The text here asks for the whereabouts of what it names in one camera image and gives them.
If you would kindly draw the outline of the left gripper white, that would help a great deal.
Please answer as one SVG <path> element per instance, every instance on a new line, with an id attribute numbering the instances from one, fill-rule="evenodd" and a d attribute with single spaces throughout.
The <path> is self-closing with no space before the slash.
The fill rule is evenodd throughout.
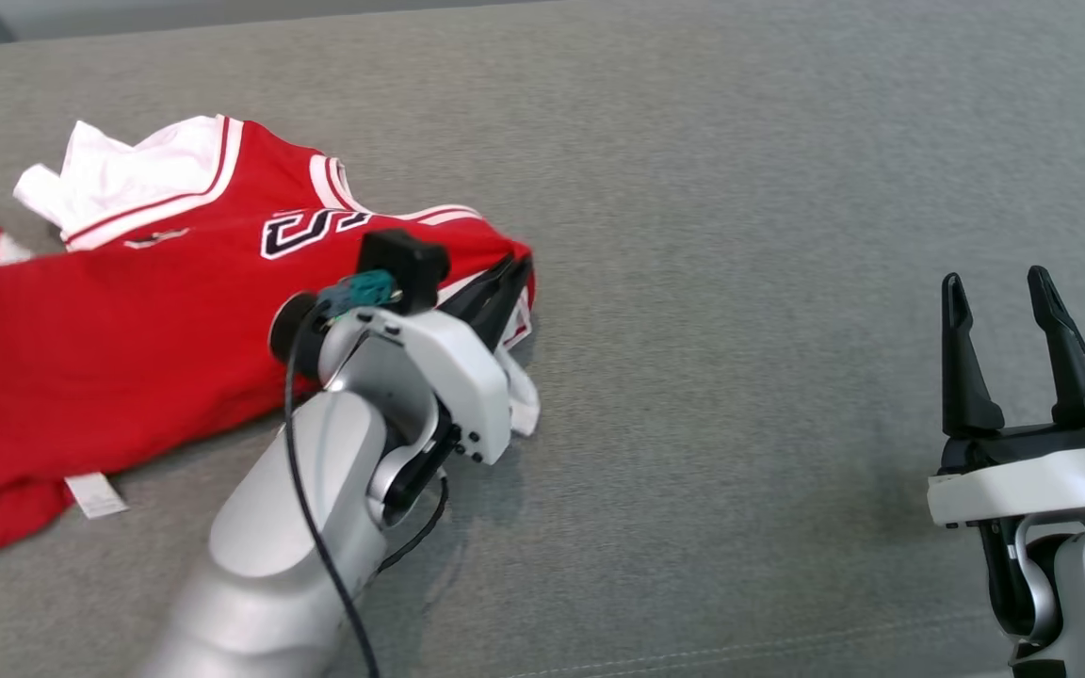
<path id="1" fill-rule="evenodd" d="M 446 299 L 439 293 L 443 314 L 401 316 L 373 306 L 345 314 L 320 347 L 326 389 L 373 402 L 412 452 L 427 451 L 448 412 L 465 455 L 492 466 L 512 437 L 509 381 L 492 351 L 515 338 L 533 269 L 529 256 L 509 254 Z"/>

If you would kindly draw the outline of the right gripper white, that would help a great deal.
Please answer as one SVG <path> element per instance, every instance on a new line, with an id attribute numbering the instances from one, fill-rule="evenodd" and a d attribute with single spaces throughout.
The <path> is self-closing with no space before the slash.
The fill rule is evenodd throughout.
<path id="1" fill-rule="evenodd" d="M 939 526 L 1085 509 L 1085 340 L 1045 266 L 1031 266 L 1032 312 L 1045 335 L 1054 425 L 1007 428 L 970 340 L 973 315 L 961 276 L 940 287 L 942 430 L 946 443 L 927 502 Z"/>

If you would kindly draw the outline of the red basketball jersey white sleeves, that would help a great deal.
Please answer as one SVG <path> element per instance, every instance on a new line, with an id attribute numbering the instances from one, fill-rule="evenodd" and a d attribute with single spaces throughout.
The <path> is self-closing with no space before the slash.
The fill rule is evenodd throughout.
<path id="1" fill-rule="evenodd" d="M 135 145 L 78 121 L 60 171 L 14 197 L 56 253 L 0 266 L 0 549 L 117 474 L 283 402 L 268 348 L 288 298 L 356 271 L 362 236 L 443 245 L 448 287 L 529 245 L 473 207 L 388 214 L 354 197 L 341 159 L 258 121 L 197 116 Z"/>

